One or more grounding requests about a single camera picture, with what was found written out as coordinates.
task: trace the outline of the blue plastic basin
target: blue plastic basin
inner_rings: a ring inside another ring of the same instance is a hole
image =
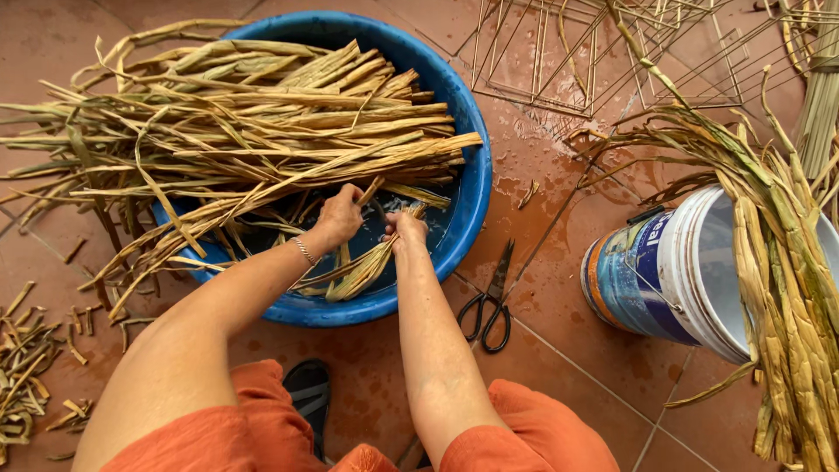
[[[489,136],[472,94],[461,78],[431,48],[401,29],[389,24],[349,13],[311,11],[280,15],[249,24],[225,36],[225,39],[272,39],[329,49],[341,48],[357,39],[362,51],[377,48],[393,62],[397,72],[415,69],[423,90],[434,91],[437,101],[449,105],[459,134],[477,131],[483,146],[463,150],[466,159],[461,184],[452,199],[451,222],[445,236],[431,253],[437,279],[443,281],[460,264],[475,241],[489,205],[492,188],[492,160]],[[186,212],[183,201],[174,202],[178,214]],[[159,203],[154,205],[154,216],[159,223],[169,218]],[[230,257],[217,244],[201,242],[207,252],[202,259],[190,247],[180,255],[194,260],[218,264]],[[191,271],[200,282],[214,274]],[[372,321],[396,312],[396,285],[365,293],[347,302],[327,303],[326,300],[295,293],[282,295],[263,315],[266,319],[305,327],[336,327]]]

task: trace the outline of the scissor blade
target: scissor blade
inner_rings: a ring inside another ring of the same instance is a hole
[[[501,295],[504,293],[504,281],[507,280],[507,269],[510,268],[510,257],[513,255],[513,246],[516,242],[512,239],[507,241],[507,247],[501,254],[501,260],[498,261],[498,267],[495,269],[495,275],[492,276],[492,283],[489,284],[487,295],[501,300]]]

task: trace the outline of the black sandal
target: black sandal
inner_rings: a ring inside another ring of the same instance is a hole
[[[326,364],[319,359],[300,362],[285,375],[283,387],[291,395],[291,404],[312,426],[315,457],[323,462],[323,432],[331,399],[329,370]]]

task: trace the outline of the orange pants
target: orange pants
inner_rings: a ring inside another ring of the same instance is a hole
[[[291,405],[279,364],[245,364],[231,376],[238,406],[178,418],[130,444],[102,471],[328,469],[312,455],[311,426]],[[446,450],[440,470],[618,470],[600,436],[558,401],[505,380],[490,385],[489,397],[513,432],[494,426],[466,430]],[[350,451],[333,470],[398,472],[368,444]]]

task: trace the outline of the black scissor handle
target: black scissor handle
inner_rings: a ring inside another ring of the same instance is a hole
[[[489,354],[495,354],[501,349],[504,349],[504,346],[507,345],[507,341],[510,339],[510,311],[507,308],[507,305],[503,305],[500,302],[496,303],[498,303],[498,305],[495,307],[495,311],[492,312],[492,316],[489,318],[489,321],[487,321],[487,326],[483,329],[483,335],[481,336],[481,346],[483,346]],[[498,318],[498,314],[500,312],[504,312],[504,339],[501,340],[501,343],[498,346],[492,347],[487,344],[487,335],[489,335],[489,332],[492,330],[492,326],[495,324],[495,320]]]
[[[466,305],[463,306],[463,308],[461,308],[461,312],[458,313],[458,315],[457,315],[457,326],[460,326],[461,322],[463,321],[463,317],[466,315],[466,312],[469,311],[469,308],[472,308],[472,305],[474,305],[475,303],[480,302],[480,303],[478,303],[478,306],[477,306],[477,318],[475,319],[475,331],[472,332],[472,334],[468,334],[466,336],[466,341],[472,341],[473,339],[477,338],[478,334],[481,332],[481,318],[482,318],[482,315],[483,315],[483,303],[486,300],[487,300],[487,294],[486,293],[481,292],[481,293],[475,295],[474,298],[472,298]]]

